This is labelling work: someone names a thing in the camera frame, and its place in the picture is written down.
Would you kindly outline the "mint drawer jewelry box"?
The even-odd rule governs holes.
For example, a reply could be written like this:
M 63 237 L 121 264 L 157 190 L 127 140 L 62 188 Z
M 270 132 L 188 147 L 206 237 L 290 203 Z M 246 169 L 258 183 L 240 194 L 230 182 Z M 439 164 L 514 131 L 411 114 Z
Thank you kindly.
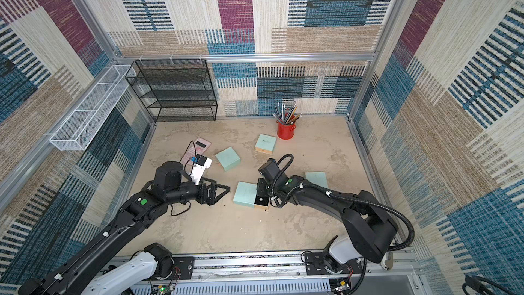
M 328 188 L 328 180 L 325 172 L 306 172 L 305 179 L 323 188 Z

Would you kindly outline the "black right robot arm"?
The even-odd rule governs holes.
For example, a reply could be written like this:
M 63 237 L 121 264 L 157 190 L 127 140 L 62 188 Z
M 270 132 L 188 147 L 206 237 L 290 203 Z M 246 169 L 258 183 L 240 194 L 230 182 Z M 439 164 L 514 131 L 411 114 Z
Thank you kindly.
M 321 187 L 306 178 L 287 176 L 294 156 L 285 154 L 278 161 L 270 158 L 258 169 L 263 196 L 270 205 L 306 206 L 340 221 L 346 236 L 336 236 L 323 250 L 329 269 L 338 269 L 353 259 L 380 263 L 384 256 L 411 245 L 415 239 L 412 222 L 398 210 L 379 203 L 368 191 L 342 193 Z

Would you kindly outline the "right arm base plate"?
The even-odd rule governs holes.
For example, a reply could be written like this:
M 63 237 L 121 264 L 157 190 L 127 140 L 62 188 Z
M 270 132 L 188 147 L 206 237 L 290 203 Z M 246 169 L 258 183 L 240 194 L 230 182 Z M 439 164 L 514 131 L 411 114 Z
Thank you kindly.
M 338 263 L 322 252 L 303 251 L 300 259 L 310 275 L 352 275 L 362 272 L 362 260 L 353 259 L 345 264 Z

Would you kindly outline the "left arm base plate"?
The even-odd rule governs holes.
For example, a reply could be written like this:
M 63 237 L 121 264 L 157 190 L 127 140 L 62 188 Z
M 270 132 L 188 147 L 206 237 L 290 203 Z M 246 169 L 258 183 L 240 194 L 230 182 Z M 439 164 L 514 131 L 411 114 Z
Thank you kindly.
M 190 280 L 192 278 L 195 267 L 195 257 L 172 257 L 171 261 L 170 274 L 166 278 L 167 281 L 173 283 L 174 281 Z

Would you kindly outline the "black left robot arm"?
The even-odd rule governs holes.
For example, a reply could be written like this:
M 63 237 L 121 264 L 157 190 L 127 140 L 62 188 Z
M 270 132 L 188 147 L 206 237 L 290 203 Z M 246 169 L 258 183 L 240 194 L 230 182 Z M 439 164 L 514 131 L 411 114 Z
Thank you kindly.
M 168 206 L 195 200 L 213 206 L 231 188 L 209 178 L 194 183 L 180 162 L 168 161 L 154 179 L 118 210 L 114 219 L 65 264 L 42 279 L 28 279 L 19 294 L 81 294 L 131 240 L 167 213 Z

